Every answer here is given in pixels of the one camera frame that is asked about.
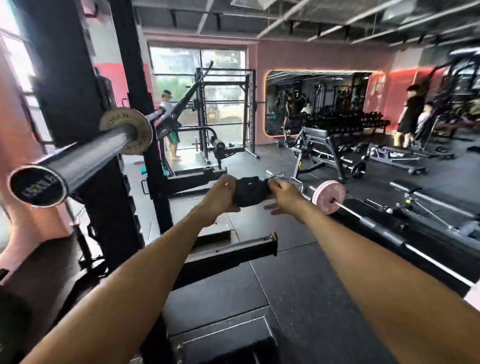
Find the person's right hand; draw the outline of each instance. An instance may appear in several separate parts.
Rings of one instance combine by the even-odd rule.
[[[308,201],[298,191],[297,187],[291,183],[271,179],[268,186],[275,196],[273,204],[264,206],[265,210],[271,210],[272,215],[289,214],[299,222],[304,223],[303,214],[305,213]]]

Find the black strap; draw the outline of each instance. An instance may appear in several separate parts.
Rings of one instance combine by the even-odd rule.
[[[233,204],[238,207],[248,207],[261,203],[271,193],[268,180],[268,178],[260,180],[257,176],[237,180]]]

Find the black hair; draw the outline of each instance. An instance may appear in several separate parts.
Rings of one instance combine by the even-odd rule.
[[[407,87],[407,91],[418,92],[418,90],[420,90],[420,86],[418,84],[413,84]]]

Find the pink weight plate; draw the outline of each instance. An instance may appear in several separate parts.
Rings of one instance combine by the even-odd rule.
[[[343,203],[347,196],[345,186],[337,181],[328,181],[328,183],[322,183],[315,190],[315,205],[326,215],[333,214],[340,209],[340,206],[331,202],[334,199],[336,202]]]

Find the person's left hand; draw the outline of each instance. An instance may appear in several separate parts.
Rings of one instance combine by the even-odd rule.
[[[233,205],[233,195],[237,179],[223,175],[205,195],[194,211],[204,227],[212,225],[216,218],[224,212],[239,212],[240,208]]]

